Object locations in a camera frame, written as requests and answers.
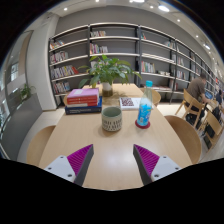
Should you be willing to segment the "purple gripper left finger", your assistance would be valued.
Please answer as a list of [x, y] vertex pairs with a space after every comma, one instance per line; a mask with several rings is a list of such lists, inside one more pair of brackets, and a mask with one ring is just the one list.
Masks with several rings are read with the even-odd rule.
[[69, 156], [60, 155], [45, 168], [45, 171], [82, 186], [93, 154], [93, 145], [87, 145]]

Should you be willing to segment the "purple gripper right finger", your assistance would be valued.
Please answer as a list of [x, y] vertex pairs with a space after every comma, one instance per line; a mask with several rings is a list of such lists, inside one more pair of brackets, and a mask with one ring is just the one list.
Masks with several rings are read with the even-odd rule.
[[158, 156], [136, 144], [133, 145], [133, 155], [137, 162], [143, 185], [148, 185], [181, 170], [181, 167], [167, 155]]

